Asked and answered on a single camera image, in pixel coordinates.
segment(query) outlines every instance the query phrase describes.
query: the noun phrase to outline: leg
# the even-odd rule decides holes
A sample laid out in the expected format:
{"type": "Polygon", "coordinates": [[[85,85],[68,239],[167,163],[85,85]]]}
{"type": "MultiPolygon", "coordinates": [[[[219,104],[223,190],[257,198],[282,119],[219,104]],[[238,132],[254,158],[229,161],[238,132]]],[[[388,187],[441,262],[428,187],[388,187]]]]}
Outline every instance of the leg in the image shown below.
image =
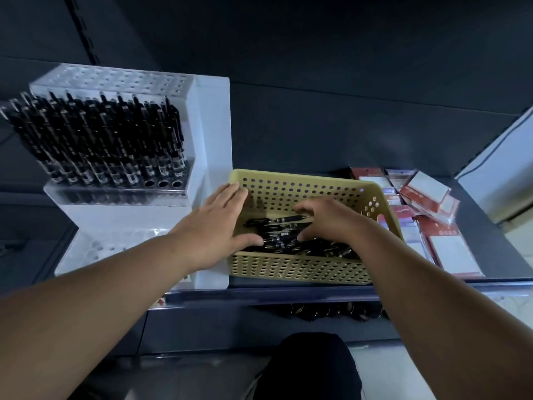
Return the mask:
{"type": "Polygon", "coordinates": [[[335,334],[285,338],[259,378],[254,400],[361,398],[361,379],[348,347],[335,334]]]}

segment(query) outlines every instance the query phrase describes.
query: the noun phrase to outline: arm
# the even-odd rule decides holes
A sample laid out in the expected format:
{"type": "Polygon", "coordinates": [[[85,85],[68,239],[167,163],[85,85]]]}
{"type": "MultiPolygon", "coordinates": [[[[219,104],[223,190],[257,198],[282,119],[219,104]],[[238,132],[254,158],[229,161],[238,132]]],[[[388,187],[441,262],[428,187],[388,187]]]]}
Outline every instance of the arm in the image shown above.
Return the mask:
{"type": "Polygon", "coordinates": [[[437,398],[531,397],[533,332],[522,322],[340,202],[311,198],[295,210],[315,217],[299,240],[344,242],[361,257],[437,398]]]}
{"type": "Polygon", "coordinates": [[[223,186],[167,235],[1,299],[2,398],[67,398],[167,289],[262,245],[232,237],[247,193],[223,186]]]}

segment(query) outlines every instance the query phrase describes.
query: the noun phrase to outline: cable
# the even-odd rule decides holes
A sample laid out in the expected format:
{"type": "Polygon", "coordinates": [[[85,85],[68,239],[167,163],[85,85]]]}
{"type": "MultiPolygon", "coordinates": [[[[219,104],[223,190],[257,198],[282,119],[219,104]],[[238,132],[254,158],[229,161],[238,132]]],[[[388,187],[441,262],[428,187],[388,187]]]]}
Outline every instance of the cable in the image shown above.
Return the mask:
{"type": "Polygon", "coordinates": [[[15,132],[11,132],[8,136],[5,137],[2,141],[0,141],[0,147],[5,145],[13,136],[15,136],[15,132]]]}
{"type": "Polygon", "coordinates": [[[518,129],[519,127],[521,127],[523,125],[523,123],[528,120],[531,116],[533,115],[533,109],[531,109],[529,111],[529,113],[523,117],[523,119],[518,122],[510,131],[507,132],[507,134],[498,142],[498,144],[496,145],[496,147],[493,148],[493,150],[483,159],[483,161],[481,163],[479,163],[478,165],[476,165],[476,167],[472,168],[471,170],[467,171],[466,173],[464,174],[461,174],[460,176],[458,176],[456,178],[457,181],[459,181],[462,177],[464,177],[465,175],[469,175],[469,174],[472,174],[474,171],[476,171],[479,167],[481,167],[483,164],[485,164],[487,162],[487,160],[490,159],[490,157],[496,152],[496,150],[498,150],[498,148],[502,145],[502,143],[505,141],[505,139],[507,139],[511,133],[513,133],[516,129],[518,129]]]}

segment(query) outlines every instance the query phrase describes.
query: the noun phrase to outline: basket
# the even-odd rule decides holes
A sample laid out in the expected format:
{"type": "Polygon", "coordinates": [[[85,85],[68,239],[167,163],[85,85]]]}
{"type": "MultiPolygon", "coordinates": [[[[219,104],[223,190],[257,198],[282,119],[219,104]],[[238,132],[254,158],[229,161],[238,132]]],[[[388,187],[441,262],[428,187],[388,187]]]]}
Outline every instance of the basket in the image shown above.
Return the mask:
{"type": "MultiPolygon", "coordinates": [[[[381,187],[368,181],[299,174],[234,169],[229,182],[249,190],[235,234],[250,233],[243,226],[250,218],[294,215],[294,205],[311,196],[330,196],[374,220],[383,215],[389,230],[402,238],[381,187]]],[[[370,276],[360,260],[292,254],[239,251],[230,261],[230,275],[252,278],[366,285],[370,276]]]]}

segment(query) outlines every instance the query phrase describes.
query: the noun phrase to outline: floor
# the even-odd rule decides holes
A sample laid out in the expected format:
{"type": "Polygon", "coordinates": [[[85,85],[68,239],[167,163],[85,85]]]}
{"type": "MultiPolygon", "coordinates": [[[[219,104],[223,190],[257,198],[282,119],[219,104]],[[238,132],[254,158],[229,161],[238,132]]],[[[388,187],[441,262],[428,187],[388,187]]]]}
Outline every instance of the floor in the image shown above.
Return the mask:
{"type": "MultiPolygon", "coordinates": [[[[533,328],[533,292],[492,299],[533,328]]],[[[352,347],[350,351],[366,400],[434,399],[403,346],[352,347]]],[[[94,374],[88,382],[109,400],[237,400],[268,360],[242,354],[144,359],[135,367],[94,374]]]]}

